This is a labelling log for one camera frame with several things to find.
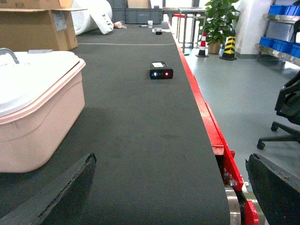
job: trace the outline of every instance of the red conveyor frame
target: red conveyor frame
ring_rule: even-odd
[[[207,134],[209,136],[211,146],[213,148],[215,156],[223,156],[223,166],[226,168],[227,172],[232,175],[232,178],[235,181],[234,190],[235,191],[242,191],[242,186],[244,185],[242,176],[236,166],[236,163],[233,159],[235,152],[230,151],[226,140],[222,134],[221,128],[219,127],[217,120],[212,113],[212,110],[210,108],[210,105],[205,102],[198,85],[198,82],[193,75],[190,67],[188,66],[188,63],[186,61],[186,58],[184,56],[184,53],[181,50],[181,47],[173,34],[173,38],[177,44],[179,56],[181,58],[183,67],[185,69],[185,72],[187,74],[188,81],[190,83],[193,95],[195,97],[196,103],[198,105],[198,109],[200,111],[201,117],[203,119],[204,125],[207,130]],[[244,215],[245,215],[245,224],[246,225],[259,225],[259,219],[258,214],[255,209],[255,206],[252,201],[246,201],[244,206]]]

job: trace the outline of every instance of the plant pot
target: plant pot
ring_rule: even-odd
[[[217,43],[213,43],[208,45],[208,53],[210,54],[219,54],[221,43],[218,41]]]

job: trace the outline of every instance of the metal faucet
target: metal faucet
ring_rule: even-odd
[[[5,55],[6,53],[10,54],[11,57],[13,57],[16,64],[20,63],[13,51],[8,48],[0,48],[0,55]]]

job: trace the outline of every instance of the chair wheel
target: chair wheel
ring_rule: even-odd
[[[278,127],[277,126],[275,126],[275,125],[272,125],[271,126],[271,131],[277,131],[278,130]]]
[[[257,148],[260,149],[260,150],[263,150],[263,148],[264,148],[265,146],[266,146],[266,145],[265,145],[265,143],[263,143],[263,142],[257,144]]]

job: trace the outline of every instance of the grey floor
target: grey floor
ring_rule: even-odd
[[[274,111],[280,88],[300,68],[282,61],[225,61],[212,54],[208,58],[197,58],[198,51],[194,49],[186,56],[187,62],[228,146],[236,152],[234,159],[244,180],[248,181],[245,159],[252,153],[261,154],[300,178],[300,144],[266,142],[264,150],[256,148],[260,137],[286,134],[280,129],[270,130],[274,120],[300,129]]]

